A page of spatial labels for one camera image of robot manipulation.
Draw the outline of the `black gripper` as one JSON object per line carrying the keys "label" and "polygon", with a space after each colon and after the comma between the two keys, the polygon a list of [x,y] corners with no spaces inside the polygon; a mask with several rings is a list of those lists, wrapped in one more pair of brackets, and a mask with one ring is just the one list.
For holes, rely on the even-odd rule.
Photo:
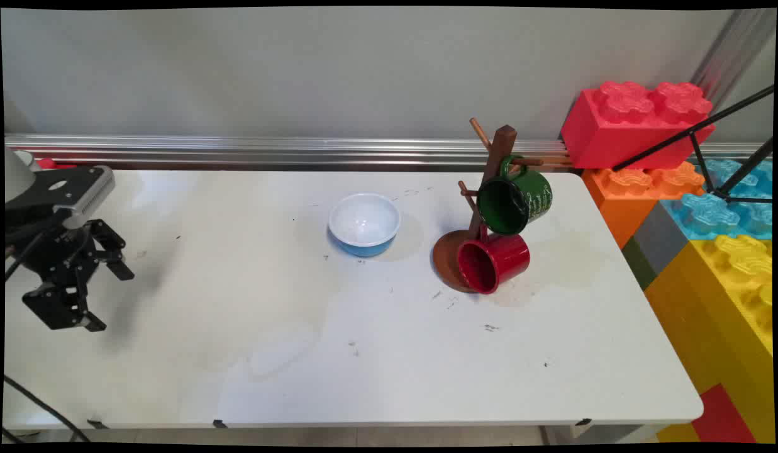
{"label": "black gripper", "polygon": [[[23,295],[24,305],[51,330],[84,327],[89,332],[103,332],[106,324],[87,304],[87,282],[91,271],[78,271],[81,255],[94,250],[93,238],[102,250],[96,258],[104,263],[119,281],[135,278],[125,264],[125,240],[102,219],[91,219],[75,229],[64,227],[58,214],[21,223],[18,216],[4,222],[4,243],[12,247],[14,262],[4,273],[8,282],[21,265],[37,273],[43,284]],[[72,271],[64,271],[71,266]]]}

